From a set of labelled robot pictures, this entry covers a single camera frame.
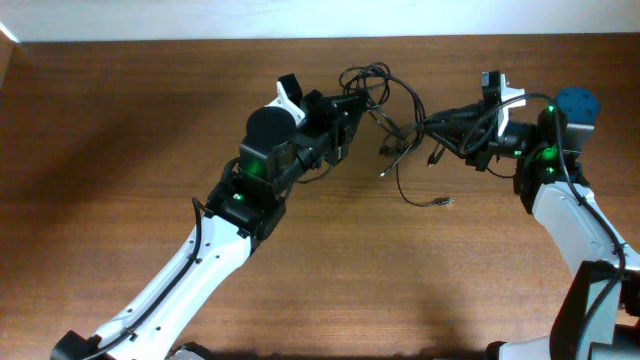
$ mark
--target wooden table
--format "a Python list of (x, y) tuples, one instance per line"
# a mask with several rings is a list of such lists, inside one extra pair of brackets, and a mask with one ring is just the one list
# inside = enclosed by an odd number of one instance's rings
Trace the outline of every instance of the wooden table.
[[(0, 97), (0, 357), (46, 359), (69, 329), (90, 335), (120, 311), (193, 227), (237, 156), (248, 115), (294, 72), (336, 94), (338, 74), (384, 61), (428, 112), (481, 98), (480, 74), (556, 94), (581, 86), (602, 111), (583, 165), (598, 203), (640, 248), (640, 36), (25, 44)], [(543, 106), (516, 110), (534, 121)], [(387, 111), (412, 121), (394, 89)], [(287, 214), (180, 336), (216, 351), (405, 355), (482, 349), (549, 333), (571, 282), (509, 180), (432, 140), (404, 162), (420, 209), (379, 178), (383, 132), (363, 118), (347, 160), (297, 186)], [(513, 162), (492, 165), (507, 173)]]

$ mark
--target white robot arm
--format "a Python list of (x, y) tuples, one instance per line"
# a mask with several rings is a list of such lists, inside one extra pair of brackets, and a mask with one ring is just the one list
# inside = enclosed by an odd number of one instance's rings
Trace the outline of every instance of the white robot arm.
[[(367, 96), (326, 98), (314, 90), (303, 99), (293, 75), (279, 80), (278, 98), (251, 115), (240, 157), (225, 167), (206, 206), (194, 200), (196, 226), (176, 255), (94, 336), (67, 333), (52, 360), (165, 359), (205, 300), (273, 231), (293, 183), (323, 161), (331, 167), (346, 157)], [(424, 120), (425, 131), (479, 171), (493, 156), (515, 158), (514, 190), (554, 239), (574, 277), (550, 336), (491, 344), (487, 359), (639, 358), (633, 337), (640, 330), (616, 326), (616, 312), (623, 304), (640, 315), (640, 256), (604, 217), (575, 161), (594, 128), (595, 98), (565, 89), (537, 125), (509, 124), (509, 108), (548, 97), (521, 95), (524, 90), (507, 88), (498, 72), (483, 74), (482, 82), (484, 102), (434, 114)], [(566, 148), (554, 134), (561, 134)], [(209, 358), (184, 348), (173, 359)]]

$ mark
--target green led light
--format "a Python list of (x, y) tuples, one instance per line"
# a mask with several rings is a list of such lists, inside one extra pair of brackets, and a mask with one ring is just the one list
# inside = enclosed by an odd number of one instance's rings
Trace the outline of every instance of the green led light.
[(546, 148), (544, 149), (544, 151), (540, 154), (540, 156), (542, 157), (542, 159), (544, 160), (553, 160), (556, 157), (558, 157), (558, 150), (556, 148)]
[(258, 175), (262, 170), (262, 164), (259, 161), (253, 161), (249, 164), (248, 170), (251, 174)]

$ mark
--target white wall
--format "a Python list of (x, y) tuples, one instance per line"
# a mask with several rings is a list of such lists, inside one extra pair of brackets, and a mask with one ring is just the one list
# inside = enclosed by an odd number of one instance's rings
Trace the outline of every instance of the white wall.
[(640, 0), (0, 0), (20, 41), (640, 31)]

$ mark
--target cable connector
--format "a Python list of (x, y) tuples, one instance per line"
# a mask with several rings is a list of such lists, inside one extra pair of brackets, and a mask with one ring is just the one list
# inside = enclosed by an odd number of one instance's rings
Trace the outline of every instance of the cable connector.
[(440, 159), (442, 158), (442, 155), (444, 154), (444, 151), (447, 148), (443, 146), (440, 152), (438, 152), (439, 146), (440, 146), (440, 143), (437, 143), (435, 149), (433, 149), (433, 152), (431, 153), (431, 155), (429, 155), (429, 159), (427, 160), (427, 166), (431, 167), (437, 164), (438, 161), (440, 161)]
[(380, 173), (380, 177), (383, 177), (383, 176), (387, 175), (389, 173), (389, 171), (393, 170), (393, 168), (395, 168), (398, 165), (400, 160), (402, 160), (402, 158), (409, 153), (409, 151), (411, 150), (412, 146), (413, 146), (413, 144), (409, 145), (404, 150), (404, 152), (396, 159), (396, 161), (393, 162), (393, 164), (389, 165), (389, 167), (387, 167), (383, 172), (381, 172)]
[(449, 204), (453, 204), (454, 200), (453, 198), (438, 198), (433, 200), (433, 205), (435, 206), (445, 206), (445, 205), (449, 205)]

